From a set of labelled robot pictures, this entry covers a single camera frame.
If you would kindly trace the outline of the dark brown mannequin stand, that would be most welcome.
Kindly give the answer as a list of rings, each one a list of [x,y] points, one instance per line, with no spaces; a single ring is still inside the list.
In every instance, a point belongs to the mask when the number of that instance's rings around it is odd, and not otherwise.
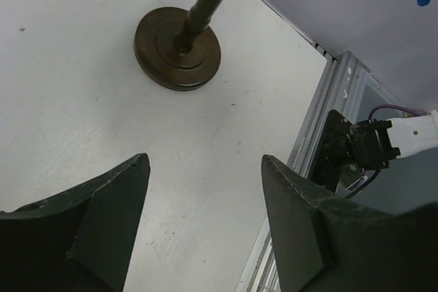
[[[196,0],[188,11],[157,8],[142,18],[133,48],[140,67],[154,82],[188,92],[215,76],[221,48],[209,24],[222,1]]]

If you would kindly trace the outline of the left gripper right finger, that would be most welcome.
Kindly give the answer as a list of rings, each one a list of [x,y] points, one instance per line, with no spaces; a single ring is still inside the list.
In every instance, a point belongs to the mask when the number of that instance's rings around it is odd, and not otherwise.
[[[400,215],[324,189],[272,155],[261,178],[282,291],[436,291],[437,204]]]

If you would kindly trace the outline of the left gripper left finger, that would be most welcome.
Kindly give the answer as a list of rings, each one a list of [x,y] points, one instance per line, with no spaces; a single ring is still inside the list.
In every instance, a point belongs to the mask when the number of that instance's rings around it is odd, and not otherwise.
[[[140,153],[1,213],[2,291],[122,291],[149,184]]]

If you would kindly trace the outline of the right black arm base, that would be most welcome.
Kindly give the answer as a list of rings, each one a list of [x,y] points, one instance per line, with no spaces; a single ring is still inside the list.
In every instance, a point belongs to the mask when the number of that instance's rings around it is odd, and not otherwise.
[[[348,133],[352,123],[337,110],[328,112],[307,178],[335,193],[348,189],[365,174],[350,154]]]

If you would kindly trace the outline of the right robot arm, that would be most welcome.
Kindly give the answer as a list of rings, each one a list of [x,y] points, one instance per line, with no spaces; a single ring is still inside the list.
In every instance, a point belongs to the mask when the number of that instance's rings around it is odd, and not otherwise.
[[[364,170],[382,170],[391,160],[436,147],[436,111],[410,118],[358,122],[346,136],[348,155]]]

